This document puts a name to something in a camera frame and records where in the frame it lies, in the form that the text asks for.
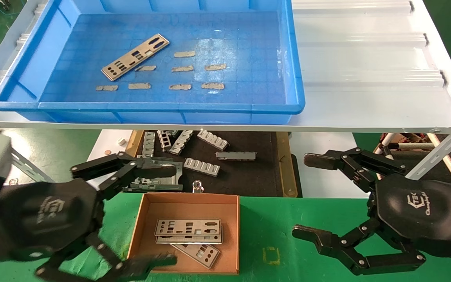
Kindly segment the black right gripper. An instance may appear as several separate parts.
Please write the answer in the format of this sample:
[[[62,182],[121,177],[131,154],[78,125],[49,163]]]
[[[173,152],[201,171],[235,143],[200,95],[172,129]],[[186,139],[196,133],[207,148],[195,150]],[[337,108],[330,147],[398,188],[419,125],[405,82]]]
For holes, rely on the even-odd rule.
[[[370,192],[370,215],[378,219],[369,219],[344,236],[296,224],[293,237],[312,242],[319,255],[340,261],[353,275],[415,271],[426,262],[419,251],[451,258],[450,183],[405,178],[405,165],[361,148],[328,150],[323,155],[308,152],[304,165],[341,171],[363,192]],[[385,178],[377,181],[375,174]],[[356,246],[381,229],[384,239],[400,253],[357,252]]]

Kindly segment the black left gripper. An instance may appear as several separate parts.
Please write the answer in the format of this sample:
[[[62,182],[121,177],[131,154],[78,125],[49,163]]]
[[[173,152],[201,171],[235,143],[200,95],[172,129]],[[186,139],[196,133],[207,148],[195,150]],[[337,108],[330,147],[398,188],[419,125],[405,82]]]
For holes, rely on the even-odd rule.
[[[74,180],[66,183],[35,182],[0,189],[0,262],[50,257],[35,271],[46,282],[92,282],[60,269],[65,260],[89,247],[111,266],[97,282],[145,280],[154,268],[177,264],[177,257],[169,252],[123,261],[96,232],[104,216],[102,198],[111,200],[137,178],[172,177],[177,173],[174,165],[119,152],[72,166],[70,172]],[[86,182],[104,175],[109,177],[98,184],[98,191]]]

